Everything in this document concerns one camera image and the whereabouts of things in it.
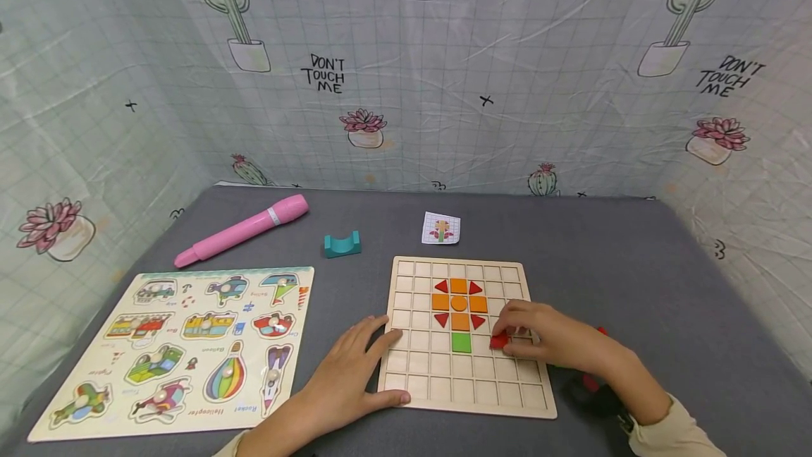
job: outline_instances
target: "pink flower drawing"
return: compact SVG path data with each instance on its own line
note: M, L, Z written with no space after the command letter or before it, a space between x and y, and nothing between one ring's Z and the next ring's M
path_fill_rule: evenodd
M710 138L727 150L737 152L744 150L747 148L744 142L750 141L750 138L744 136L744 127L741 127L735 118L714 116L709 121L697 121L696 125L699 129L693 132L694 136Z
M344 123L344 130L351 133L365 132L377 133L386 126L383 115L373 115L370 111L358 108L347 116L340 116L338 120Z
M17 242L17 247L30 248L33 245L37 248L37 254L46 252L56 243L60 233L73 226L81 209L81 201L76 200L71 204L70 199L65 198L58 204L51 205L47 202L44 207L29 210L25 223L18 228L27 234Z

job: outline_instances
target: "sleeve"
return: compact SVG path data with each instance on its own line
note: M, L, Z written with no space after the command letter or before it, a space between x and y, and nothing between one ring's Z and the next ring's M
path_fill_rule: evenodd
M725 452L711 443L707 434L696 426L696 420L675 398L666 418L654 425L634 423L629 446L639 457L725 457Z
M246 431L242 431L237 434L237 437L232 439L228 442L228 445L225 445L219 452L214 454L214 457L236 457L237 456L237 448L240 446L240 441L242 441L242 436L245 436Z

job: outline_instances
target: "teal wooden block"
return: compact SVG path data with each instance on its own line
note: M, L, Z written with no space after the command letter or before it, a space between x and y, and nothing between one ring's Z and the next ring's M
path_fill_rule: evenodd
M353 231L347 238L332 238L331 236L324 237L324 255L327 258L338 258L338 256L346 256L351 254L358 254L360 252L360 233L358 230Z

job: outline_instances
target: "child's hand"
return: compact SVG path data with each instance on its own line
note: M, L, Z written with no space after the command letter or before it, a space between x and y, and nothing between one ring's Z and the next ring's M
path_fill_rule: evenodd
M381 356L402 335L391 330L367 350L372 334L388 320L370 316L344 332L302 391L242 437L237 457L289 456L316 437L373 411L409 403L412 398L406 391L364 390Z
M588 324L578 322L544 303L511 300L493 325L493 335L507 330L533 330L539 344L506 345L506 355L538 359L548 364L604 376L610 366L624 360L627 350Z
M304 389L295 395L295 401L307 407L316 436L340 429L373 411L412 400L406 391L377 394L364 391L381 356L402 335L401 330L390 330L375 340L367 351L372 334L388 320L386 315L370 316L348 329L321 361Z

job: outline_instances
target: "pink pen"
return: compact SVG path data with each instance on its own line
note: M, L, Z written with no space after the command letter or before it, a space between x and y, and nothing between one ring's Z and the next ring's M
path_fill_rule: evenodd
M192 245L190 249L184 250L175 258L175 266L182 269L196 261L207 260L225 249L233 248L234 245L267 231L267 229L302 217L308 210L309 207L302 195L279 200L271 208L259 212L256 216L249 217L220 233L204 238Z

